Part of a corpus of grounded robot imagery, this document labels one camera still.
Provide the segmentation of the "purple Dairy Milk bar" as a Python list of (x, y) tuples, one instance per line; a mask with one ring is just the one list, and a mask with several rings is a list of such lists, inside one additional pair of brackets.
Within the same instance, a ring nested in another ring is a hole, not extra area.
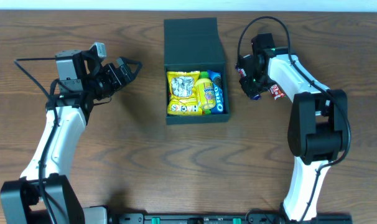
[(239, 83), (242, 90), (251, 100), (260, 100), (261, 95), (259, 93), (259, 87), (256, 84), (256, 80), (251, 75), (247, 75), (245, 69), (241, 68), (236, 64), (236, 70), (240, 74)]

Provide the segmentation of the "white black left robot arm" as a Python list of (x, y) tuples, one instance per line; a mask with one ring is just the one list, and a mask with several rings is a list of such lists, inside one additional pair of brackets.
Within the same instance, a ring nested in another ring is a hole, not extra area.
[(29, 165), (18, 180), (3, 183), (0, 191), (7, 223), (111, 223), (105, 206), (83, 208), (69, 182), (80, 136), (95, 106), (131, 83), (142, 63), (126, 57), (102, 64), (105, 45), (88, 50), (64, 50), (52, 57), (58, 78), (45, 105), (46, 124)]

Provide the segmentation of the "green red KitKat Milo bar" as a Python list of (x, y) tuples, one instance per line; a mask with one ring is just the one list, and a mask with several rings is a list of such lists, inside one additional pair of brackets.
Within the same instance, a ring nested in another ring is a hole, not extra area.
[(279, 88), (277, 84), (272, 85), (269, 90), (271, 96), (277, 100), (279, 98), (284, 98), (286, 97), (286, 94)]

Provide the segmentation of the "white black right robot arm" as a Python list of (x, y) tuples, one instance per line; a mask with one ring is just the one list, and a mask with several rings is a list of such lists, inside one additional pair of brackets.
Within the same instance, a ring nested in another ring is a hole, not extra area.
[(236, 65), (246, 95), (258, 100), (270, 92), (274, 99), (292, 103), (287, 131), (294, 169), (289, 191), (274, 223), (351, 223), (341, 213), (317, 213), (323, 180), (338, 155), (349, 145), (347, 96), (318, 82), (291, 54), (276, 47), (272, 34), (251, 40), (251, 55), (239, 56)]

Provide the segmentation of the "yellow Hacks candy bag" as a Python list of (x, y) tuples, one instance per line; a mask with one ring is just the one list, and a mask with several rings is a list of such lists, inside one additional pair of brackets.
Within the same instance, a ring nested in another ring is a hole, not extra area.
[(203, 114), (198, 105), (195, 88), (195, 82), (199, 76), (199, 71), (167, 72), (169, 85), (168, 115), (201, 116)]

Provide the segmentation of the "dark green box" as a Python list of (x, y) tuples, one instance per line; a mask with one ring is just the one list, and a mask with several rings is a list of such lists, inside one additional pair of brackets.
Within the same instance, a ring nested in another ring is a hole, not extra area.
[(223, 113), (200, 116), (166, 115), (166, 124), (222, 123), (230, 118), (225, 52), (218, 35), (217, 18), (164, 21), (164, 71), (211, 70), (221, 75)]

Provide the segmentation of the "blue Oreo cookie pack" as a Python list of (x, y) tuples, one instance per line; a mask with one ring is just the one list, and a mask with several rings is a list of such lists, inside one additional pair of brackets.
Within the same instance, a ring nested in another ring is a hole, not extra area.
[(210, 110), (211, 114), (223, 114), (224, 112), (224, 98), (223, 98), (223, 85), (221, 74), (208, 70), (208, 76), (213, 83), (216, 105)]

